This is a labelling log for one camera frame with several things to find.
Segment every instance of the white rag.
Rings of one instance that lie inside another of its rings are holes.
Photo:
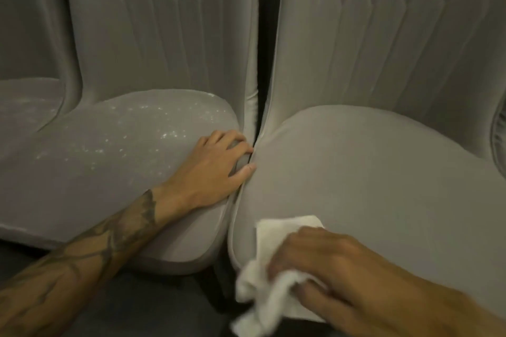
[[[297,270],[278,275],[273,283],[267,279],[267,265],[289,233],[301,226],[322,227],[315,216],[282,220],[260,220],[256,225],[256,259],[240,272],[236,287],[237,302],[255,300],[251,310],[232,322],[231,329],[239,337],[262,337],[274,333],[282,317],[324,322],[304,308],[290,292],[291,288],[313,276]]]

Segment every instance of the gray seat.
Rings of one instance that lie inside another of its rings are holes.
[[[200,136],[237,129],[253,141],[256,1],[70,0],[82,99],[0,164],[0,237],[53,248],[167,179]],[[229,202],[169,227],[138,267],[208,266]]]
[[[47,1],[0,0],[0,158],[79,101],[70,16]]]
[[[281,0],[268,109],[229,231],[317,215],[505,316],[503,0]]]

